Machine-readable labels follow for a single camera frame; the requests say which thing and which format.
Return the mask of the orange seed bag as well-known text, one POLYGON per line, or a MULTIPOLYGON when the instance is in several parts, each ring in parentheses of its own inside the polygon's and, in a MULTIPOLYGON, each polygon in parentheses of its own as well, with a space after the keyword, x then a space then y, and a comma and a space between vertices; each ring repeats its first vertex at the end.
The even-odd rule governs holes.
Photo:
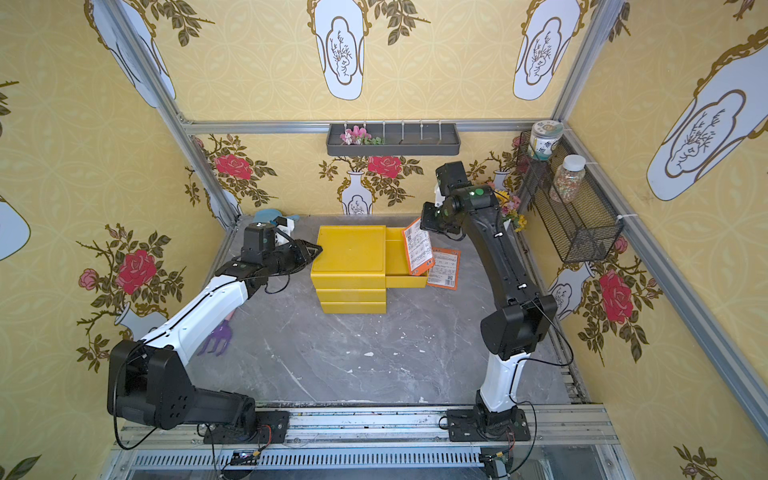
POLYGON ((421 220, 416 219, 403 230, 402 236, 409 274, 424 275, 435 265, 429 232, 423 230, 421 220))
POLYGON ((427 284, 455 291, 458 288, 460 258, 459 250, 434 248, 434 265, 428 272, 427 284))

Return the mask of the yellow three-drawer cabinet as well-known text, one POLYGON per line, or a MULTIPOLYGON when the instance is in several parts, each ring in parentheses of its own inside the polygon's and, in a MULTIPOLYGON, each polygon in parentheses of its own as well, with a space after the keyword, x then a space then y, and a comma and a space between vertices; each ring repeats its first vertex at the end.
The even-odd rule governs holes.
POLYGON ((311 281, 325 314, 384 314, 387 310, 386 227, 324 225, 311 281))

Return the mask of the yellow top drawer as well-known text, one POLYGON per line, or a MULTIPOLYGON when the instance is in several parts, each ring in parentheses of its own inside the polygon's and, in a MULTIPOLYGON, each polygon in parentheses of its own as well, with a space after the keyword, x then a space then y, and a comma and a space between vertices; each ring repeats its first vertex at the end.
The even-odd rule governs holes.
POLYGON ((425 288, 426 275, 410 274, 403 230, 403 227, 386 228, 386 287, 388 289, 425 288))

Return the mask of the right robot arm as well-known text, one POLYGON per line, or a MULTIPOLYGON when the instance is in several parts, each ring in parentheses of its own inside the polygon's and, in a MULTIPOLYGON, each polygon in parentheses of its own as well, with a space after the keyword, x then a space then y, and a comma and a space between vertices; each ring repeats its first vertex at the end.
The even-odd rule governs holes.
POLYGON ((509 422, 517 409, 516 389, 522 369, 547 335, 557 303, 532 282, 503 226, 501 204, 493 188, 472 184, 460 161, 439 166, 436 179, 442 202, 423 205, 421 228, 452 239, 470 239, 495 305, 480 322, 490 357, 477 396, 478 423, 490 426, 509 422))

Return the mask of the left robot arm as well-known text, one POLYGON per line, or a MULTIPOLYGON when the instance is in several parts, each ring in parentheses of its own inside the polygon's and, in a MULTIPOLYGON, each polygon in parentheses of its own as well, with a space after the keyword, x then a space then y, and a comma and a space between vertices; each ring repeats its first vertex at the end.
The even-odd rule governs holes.
POLYGON ((254 400, 196 387, 186 370, 191 357, 225 317, 271 279, 290 278, 310 265, 321 247, 290 235, 289 226, 252 223, 238 256, 171 319, 138 340, 123 340, 109 356, 107 411, 120 419, 171 430, 204 425, 252 441, 260 430, 254 400))

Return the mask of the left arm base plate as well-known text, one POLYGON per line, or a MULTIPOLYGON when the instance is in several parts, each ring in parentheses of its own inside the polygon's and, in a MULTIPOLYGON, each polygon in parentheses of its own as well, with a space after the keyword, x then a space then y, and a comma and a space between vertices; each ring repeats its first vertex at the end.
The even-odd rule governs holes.
POLYGON ((282 444, 289 426, 285 410, 247 412, 236 424, 213 425, 204 433, 205 444, 282 444))

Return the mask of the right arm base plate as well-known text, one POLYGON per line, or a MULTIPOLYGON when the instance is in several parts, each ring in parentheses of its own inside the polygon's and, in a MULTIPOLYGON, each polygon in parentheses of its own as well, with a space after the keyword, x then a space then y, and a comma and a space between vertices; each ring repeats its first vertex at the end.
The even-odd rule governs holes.
POLYGON ((453 409, 445 417, 451 442, 525 442, 532 438, 525 412, 519 407, 502 412, 488 412, 480 407, 453 409))

